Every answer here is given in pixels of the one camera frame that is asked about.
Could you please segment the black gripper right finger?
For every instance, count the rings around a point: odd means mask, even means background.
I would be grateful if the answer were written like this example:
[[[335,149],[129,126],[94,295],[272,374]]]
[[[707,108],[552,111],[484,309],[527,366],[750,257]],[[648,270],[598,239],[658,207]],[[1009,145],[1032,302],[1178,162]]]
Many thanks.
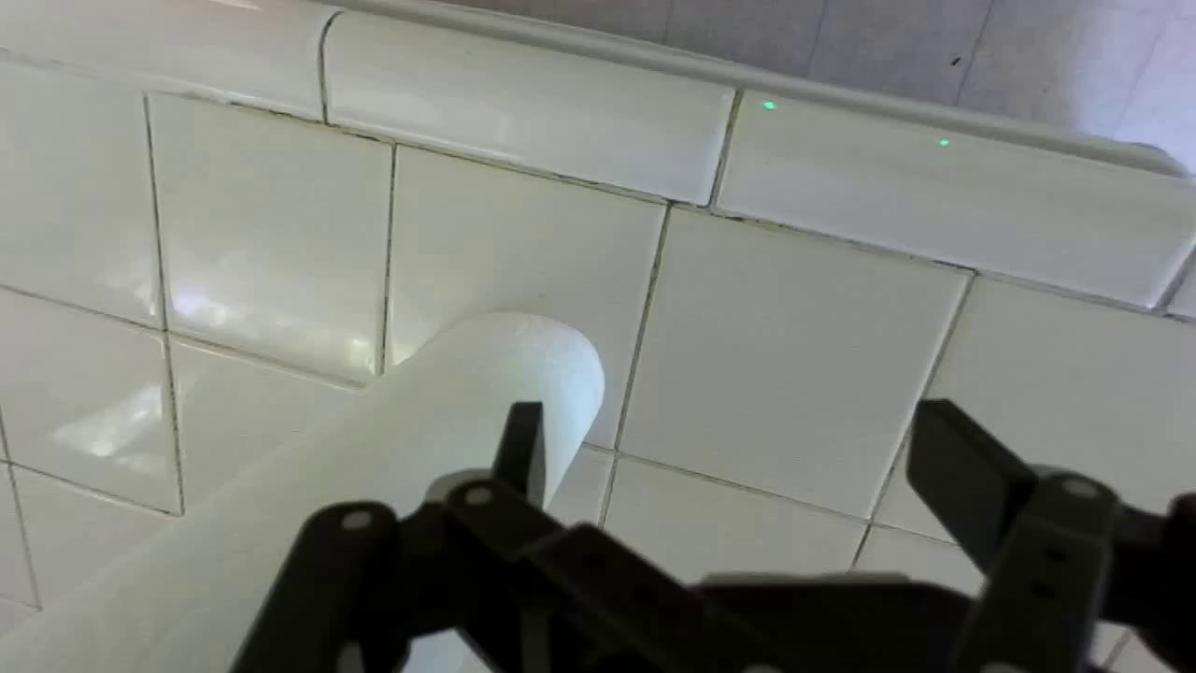
[[[1196,497],[1163,511],[1108,482],[1032,466],[952,399],[911,420],[907,485],[985,571],[952,673],[1088,673],[1103,619],[1196,673]]]

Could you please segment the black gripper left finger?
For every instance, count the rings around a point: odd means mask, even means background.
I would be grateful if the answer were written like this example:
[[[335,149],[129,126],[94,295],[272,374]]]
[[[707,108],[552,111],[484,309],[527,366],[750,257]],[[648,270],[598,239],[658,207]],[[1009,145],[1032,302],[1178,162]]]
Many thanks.
[[[491,673],[649,673],[544,548],[545,407],[507,407],[499,457],[441,480],[398,516],[380,501],[317,507],[297,533],[233,673],[405,673],[431,637],[461,637]]]

